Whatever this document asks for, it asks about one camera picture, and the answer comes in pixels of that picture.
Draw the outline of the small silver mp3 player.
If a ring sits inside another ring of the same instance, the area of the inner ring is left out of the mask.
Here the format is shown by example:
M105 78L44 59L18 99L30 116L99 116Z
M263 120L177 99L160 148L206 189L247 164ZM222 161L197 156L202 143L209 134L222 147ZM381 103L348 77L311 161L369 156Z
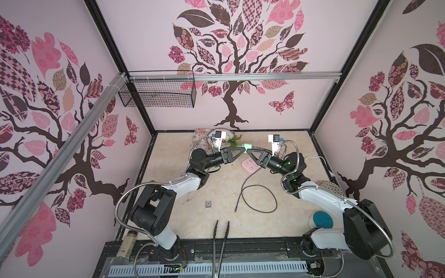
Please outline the small silver mp3 player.
M211 201L206 201L205 202L205 209L211 209L212 208L212 202Z

